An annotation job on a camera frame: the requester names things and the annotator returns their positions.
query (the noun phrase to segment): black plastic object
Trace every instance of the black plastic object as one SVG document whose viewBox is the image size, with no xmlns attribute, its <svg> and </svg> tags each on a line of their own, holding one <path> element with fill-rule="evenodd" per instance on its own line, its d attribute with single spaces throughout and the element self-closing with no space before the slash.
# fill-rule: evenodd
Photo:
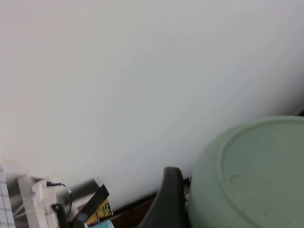
<svg viewBox="0 0 304 228">
<path fill-rule="evenodd" d="M 67 226 L 67 215 L 63 208 L 63 206 L 59 203 L 52 204 L 53 211 L 56 212 L 58 218 L 58 227 L 60 228 L 68 228 Z"/>
<path fill-rule="evenodd" d="M 84 228 L 86 221 L 95 213 L 108 196 L 108 190 L 105 185 L 102 185 L 68 224 L 69 228 Z"/>
<path fill-rule="evenodd" d="M 189 228 L 180 169 L 164 170 L 161 189 L 138 228 Z"/>
</svg>

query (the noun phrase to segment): electrical cord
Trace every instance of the electrical cord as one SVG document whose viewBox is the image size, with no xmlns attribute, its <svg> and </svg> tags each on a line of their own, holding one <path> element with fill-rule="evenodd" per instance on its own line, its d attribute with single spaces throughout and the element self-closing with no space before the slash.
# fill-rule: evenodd
<svg viewBox="0 0 304 228">
<path fill-rule="evenodd" d="M 63 183 L 52 183 L 50 181 L 47 181 L 47 187 L 54 187 L 54 186 L 64 186 L 66 188 L 66 190 L 68 191 L 68 193 L 69 193 L 69 196 L 70 196 L 70 207 L 69 207 L 69 209 L 67 211 L 66 218 L 65 218 L 66 222 L 68 222 L 69 221 L 69 215 L 70 215 L 71 209 L 72 209 L 72 204 L 73 204 L 72 191 L 71 191 L 71 189 L 67 185 L 65 185 Z"/>
</svg>

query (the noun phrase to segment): blue object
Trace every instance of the blue object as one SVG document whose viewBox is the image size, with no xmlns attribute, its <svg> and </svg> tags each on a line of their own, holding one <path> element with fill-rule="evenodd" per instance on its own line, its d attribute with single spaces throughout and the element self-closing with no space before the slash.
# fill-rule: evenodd
<svg viewBox="0 0 304 228">
<path fill-rule="evenodd" d="M 110 220 L 106 220 L 104 222 L 98 223 L 91 228 L 114 228 L 113 223 Z"/>
</svg>

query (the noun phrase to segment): grid pattern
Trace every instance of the grid pattern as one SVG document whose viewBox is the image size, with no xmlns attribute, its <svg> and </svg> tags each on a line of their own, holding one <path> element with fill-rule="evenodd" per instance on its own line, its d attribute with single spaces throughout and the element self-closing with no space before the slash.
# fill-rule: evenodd
<svg viewBox="0 0 304 228">
<path fill-rule="evenodd" d="M 0 228 L 15 228 L 11 211 L 9 192 L 6 185 L 3 167 L 0 165 Z"/>
</svg>

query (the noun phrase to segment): wire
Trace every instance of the wire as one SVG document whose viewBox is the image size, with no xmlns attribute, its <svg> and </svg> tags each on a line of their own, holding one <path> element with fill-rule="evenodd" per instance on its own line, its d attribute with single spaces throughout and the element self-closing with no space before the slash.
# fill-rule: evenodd
<svg viewBox="0 0 304 228">
<path fill-rule="evenodd" d="M 36 211 L 36 210 L 41 210 L 41 211 L 45 212 L 43 209 L 37 209 L 37 208 L 36 208 L 36 209 L 30 209 L 30 210 L 27 210 L 27 211 L 25 211 L 25 212 L 23 212 L 23 213 L 20 213 L 20 214 L 18 214 L 18 215 L 15 215 L 15 216 L 14 216 L 14 219 L 21 218 L 21 217 L 25 216 L 26 214 L 29 214 L 29 213 L 34 212 L 34 211 Z"/>
<path fill-rule="evenodd" d="M 68 216 L 71 213 L 72 204 L 73 204 L 72 191 L 71 191 L 71 189 L 67 185 L 65 185 L 63 183 L 52 183 L 52 182 L 47 181 L 47 187 L 51 187 L 51 186 L 64 186 L 66 188 L 66 190 L 68 191 L 68 194 L 70 196 L 70 207 L 69 207 L 69 209 L 67 211 L 66 218 L 65 218 L 66 222 L 68 222 L 69 221 Z"/>
</svg>

